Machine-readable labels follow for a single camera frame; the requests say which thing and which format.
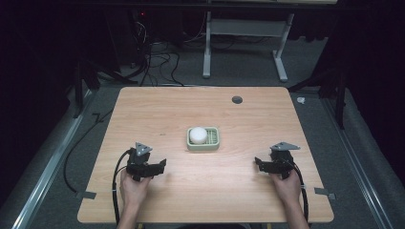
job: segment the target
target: human hand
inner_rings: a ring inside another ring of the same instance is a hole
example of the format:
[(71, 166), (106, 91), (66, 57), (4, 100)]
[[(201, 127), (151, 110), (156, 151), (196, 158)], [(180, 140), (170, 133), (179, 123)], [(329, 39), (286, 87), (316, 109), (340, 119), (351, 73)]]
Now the human hand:
[(140, 207), (146, 199), (148, 185), (151, 177), (146, 177), (140, 182), (132, 179), (132, 176), (124, 169), (121, 171), (121, 182), (119, 190), (125, 207)]
[(118, 229), (135, 228), (140, 205), (146, 199), (148, 185), (151, 177), (146, 177), (140, 182), (132, 179), (126, 170), (121, 171), (121, 192), (124, 207), (119, 220)]
[(301, 194), (301, 183), (295, 170), (291, 170), (289, 177), (281, 179), (280, 175), (270, 174), (276, 187), (277, 194), (284, 204), (298, 202)]

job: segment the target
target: desk leg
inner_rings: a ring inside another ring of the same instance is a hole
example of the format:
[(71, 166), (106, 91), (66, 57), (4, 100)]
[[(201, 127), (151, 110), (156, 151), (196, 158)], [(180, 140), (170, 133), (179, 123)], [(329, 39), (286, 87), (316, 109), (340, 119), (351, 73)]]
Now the desk leg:
[(277, 73), (279, 74), (280, 81), (282, 82), (287, 82), (288, 78), (286, 70), (284, 69), (283, 61), (281, 60), (281, 54), (283, 53), (284, 46), (286, 45), (293, 18), (294, 18), (293, 13), (288, 15), (288, 20), (286, 22), (286, 25), (284, 26), (283, 34), (281, 37), (280, 47), (277, 51), (273, 51), (274, 63), (276, 64)]
[(203, 55), (202, 77), (211, 76), (211, 12), (206, 13), (205, 52)]
[(76, 106), (74, 118), (78, 118), (84, 107), (83, 80), (84, 83), (86, 83), (87, 88), (90, 90), (96, 91), (100, 88), (100, 82), (98, 81), (96, 70), (85, 61), (78, 60), (74, 75)]

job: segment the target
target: white ball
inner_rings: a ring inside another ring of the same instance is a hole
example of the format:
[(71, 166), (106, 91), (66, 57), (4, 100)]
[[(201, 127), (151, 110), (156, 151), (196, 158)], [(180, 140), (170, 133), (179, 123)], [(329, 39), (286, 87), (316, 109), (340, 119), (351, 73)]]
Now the white ball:
[(194, 144), (203, 144), (206, 142), (207, 138), (208, 133), (206, 132), (206, 129), (203, 127), (195, 127), (190, 131), (190, 140)]

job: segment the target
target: black clamp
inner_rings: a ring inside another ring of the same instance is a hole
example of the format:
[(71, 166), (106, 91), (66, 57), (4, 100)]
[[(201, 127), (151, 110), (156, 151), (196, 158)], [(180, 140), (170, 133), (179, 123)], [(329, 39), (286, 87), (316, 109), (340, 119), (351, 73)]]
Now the black clamp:
[(262, 161), (255, 157), (259, 170), (271, 174), (281, 174), (282, 179), (289, 177), (289, 172), (294, 169), (294, 159), (289, 150), (299, 150), (300, 147), (286, 142), (280, 142), (270, 147), (271, 160)]
[(136, 148), (129, 150), (126, 171), (133, 176), (133, 180), (140, 181), (142, 177), (153, 177), (163, 174), (166, 159), (162, 160), (159, 164), (148, 164), (147, 161), (151, 155), (150, 151), (152, 151), (152, 148), (141, 143), (136, 143)]

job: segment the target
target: green tray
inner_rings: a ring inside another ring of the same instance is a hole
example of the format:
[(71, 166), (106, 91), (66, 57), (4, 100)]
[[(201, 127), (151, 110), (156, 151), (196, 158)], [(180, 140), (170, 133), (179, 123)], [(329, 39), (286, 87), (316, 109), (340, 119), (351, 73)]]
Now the green tray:
[(190, 151), (215, 151), (220, 148), (220, 132), (215, 127), (203, 127), (207, 134), (207, 140), (203, 144), (194, 144), (190, 140), (190, 131), (193, 128), (187, 130), (187, 149)]

